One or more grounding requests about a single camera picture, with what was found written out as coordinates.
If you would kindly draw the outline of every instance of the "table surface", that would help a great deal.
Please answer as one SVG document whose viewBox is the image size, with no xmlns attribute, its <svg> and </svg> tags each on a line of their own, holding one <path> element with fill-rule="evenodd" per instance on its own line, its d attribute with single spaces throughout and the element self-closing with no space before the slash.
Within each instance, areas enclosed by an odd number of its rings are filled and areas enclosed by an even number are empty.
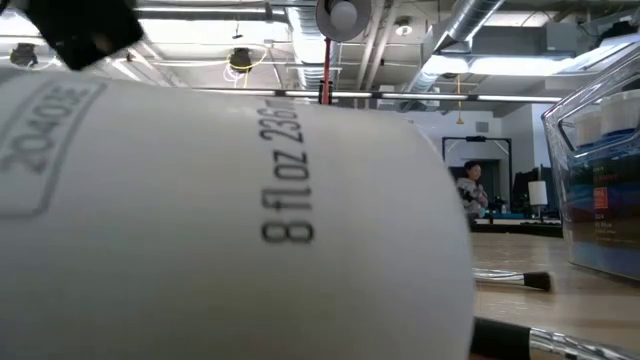
<svg viewBox="0 0 640 360">
<path fill-rule="evenodd" d="M 640 353 L 640 283 L 572 265 L 563 239 L 472 235 L 475 267 L 551 271 L 554 292 L 479 284 L 475 315 L 561 332 Z"/>
</svg>

